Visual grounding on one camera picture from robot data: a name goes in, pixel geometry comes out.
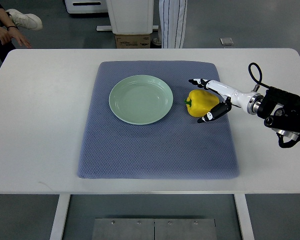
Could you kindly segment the bystander forearm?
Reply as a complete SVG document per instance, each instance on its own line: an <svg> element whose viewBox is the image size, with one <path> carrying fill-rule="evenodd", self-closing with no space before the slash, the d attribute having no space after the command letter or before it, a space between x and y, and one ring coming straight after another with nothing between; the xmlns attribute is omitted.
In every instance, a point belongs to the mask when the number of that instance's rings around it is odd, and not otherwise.
<svg viewBox="0 0 300 240"><path fill-rule="evenodd" d="M0 8L0 21L8 30L18 30L18 27L12 22L7 12L3 8Z"/></svg>

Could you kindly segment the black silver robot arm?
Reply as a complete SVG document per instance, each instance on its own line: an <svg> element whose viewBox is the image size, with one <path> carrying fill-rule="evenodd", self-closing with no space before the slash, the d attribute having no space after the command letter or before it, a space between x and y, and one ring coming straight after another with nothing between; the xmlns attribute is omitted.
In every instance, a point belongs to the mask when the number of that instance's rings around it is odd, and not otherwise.
<svg viewBox="0 0 300 240"><path fill-rule="evenodd" d="M248 72L256 83L255 92L260 86L267 88L264 96L249 101L248 113L257 114L265 127L276 132L279 147L294 147L300 141L300 96L262 83L262 71L255 62L249 64Z"/></svg>

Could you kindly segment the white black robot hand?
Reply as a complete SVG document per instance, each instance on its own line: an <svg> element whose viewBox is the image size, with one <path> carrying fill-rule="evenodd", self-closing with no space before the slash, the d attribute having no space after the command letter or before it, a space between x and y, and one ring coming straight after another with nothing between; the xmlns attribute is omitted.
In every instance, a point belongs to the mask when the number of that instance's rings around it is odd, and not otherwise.
<svg viewBox="0 0 300 240"><path fill-rule="evenodd" d="M263 96L256 91L244 93L216 80L195 78L190 79L189 82L193 85L197 85L198 88L211 90L224 99L224 101L218 103L208 113L199 118L197 120L198 123L217 120L228 113L232 109L232 106L242 108L247 114L255 115L257 113L255 105L263 99Z"/></svg>

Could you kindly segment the bystander hand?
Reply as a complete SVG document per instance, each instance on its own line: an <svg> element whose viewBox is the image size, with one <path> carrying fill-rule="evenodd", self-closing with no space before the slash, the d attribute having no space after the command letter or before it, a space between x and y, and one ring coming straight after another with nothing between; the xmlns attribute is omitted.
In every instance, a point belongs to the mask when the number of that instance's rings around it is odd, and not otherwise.
<svg viewBox="0 0 300 240"><path fill-rule="evenodd" d="M32 46L27 38L19 31L16 26L8 26L7 29L0 27L0 42L5 45L15 39L20 46L31 49Z"/></svg>

